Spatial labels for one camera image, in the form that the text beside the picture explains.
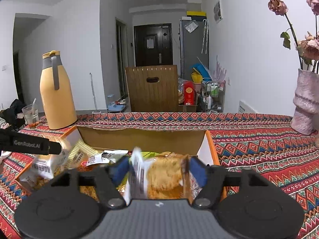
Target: beige thermos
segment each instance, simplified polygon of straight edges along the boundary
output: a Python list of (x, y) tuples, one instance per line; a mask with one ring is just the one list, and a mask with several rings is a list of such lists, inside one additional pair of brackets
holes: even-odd
[(50, 129), (67, 127), (77, 120), (70, 80), (62, 65), (60, 51), (42, 55), (40, 93)]

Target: food package label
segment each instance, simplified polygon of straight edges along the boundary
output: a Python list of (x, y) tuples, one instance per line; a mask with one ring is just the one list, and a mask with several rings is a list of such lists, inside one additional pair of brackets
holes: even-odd
[(108, 164), (108, 163), (116, 163), (122, 156), (126, 155), (128, 150), (105, 150), (103, 153), (91, 156), (87, 160), (87, 166), (92, 164)]
[(59, 155), (40, 156), (36, 158), (31, 170), (42, 178), (53, 179), (56, 169), (67, 159), (67, 155), (62, 151)]

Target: paper notice on door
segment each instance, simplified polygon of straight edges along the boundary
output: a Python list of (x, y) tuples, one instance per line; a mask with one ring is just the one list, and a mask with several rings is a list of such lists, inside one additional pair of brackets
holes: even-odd
[(154, 40), (153, 39), (148, 39), (147, 40), (147, 48), (154, 48)]

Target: flower stem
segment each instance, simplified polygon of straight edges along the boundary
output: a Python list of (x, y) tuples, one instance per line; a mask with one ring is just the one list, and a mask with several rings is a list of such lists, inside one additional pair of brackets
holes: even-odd
[[(287, 19), (287, 21), (288, 21), (288, 24), (289, 24), (289, 26), (290, 26), (291, 33), (292, 33), (293, 38), (294, 38), (294, 40), (295, 40), (295, 42), (296, 42), (296, 46), (298, 46), (298, 41), (297, 41), (297, 37), (296, 37), (295, 31), (293, 30), (292, 24), (291, 24), (290, 20), (288, 19), (288, 16), (287, 16), (286, 13), (285, 13), (285, 17), (286, 17), (286, 19)], [(301, 57), (299, 56), (299, 53), (298, 53), (298, 57), (299, 57), (299, 62), (300, 62), (300, 68), (302, 69), (302, 59), (301, 59)]]

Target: white wall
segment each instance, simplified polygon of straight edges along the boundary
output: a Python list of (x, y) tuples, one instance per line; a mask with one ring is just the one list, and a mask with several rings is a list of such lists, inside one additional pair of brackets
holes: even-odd
[[(292, 103), (299, 60), (294, 50), (282, 46), (280, 34), (286, 19), (269, 11), (269, 0), (221, 0), (223, 20), (213, 18), (218, 0), (203, 0), (210, 23), (210, 66), (216, 55), (231, 86), (226, 85), (225, 112), (237, 112), (239, 100), (260, 113), (293, 115)], [(299, 40), (315, 34), (315, 16), (306, 0), (283, 0)]]
[(106, 108), (100, 59), (99, 6), (100, 0), (63, 0), (52, 7), (52, 16), (25, 39), (19, 60), (26, 103), (31, 103), (36, 97), (39, 110), (43, 110), (39, 91), (42, 54), (60, 50), (76, 110), (95, 108), (90, 72), (97, 107)]
[(177, 65), (178, 74), (181, 72), (181, 46), (179, 41), (179, 21), (186, 16), (184, 10), (165, 10), (158, 12), (136, 13), (133, 15), (133, 26), (148, 24), (172, 24), (173, 64)]
[(134, 66), (132, 17), (129, 14), (129, 5), (124, 0), (100, 0), (100, 41), (101, 63), (105, 98), (114, 94), (120, 98), (119, 77), (116, 55), (116, 19), (127, 26), (128, 66)]
[(6, 109), (16, 99), (12, 59), (12, 40), (15, 13), (51, 15), (49, 6), (31, 3), (0, 2), (0, 69), (6, 65), (5, 71), (0, 70), (0, 106)]

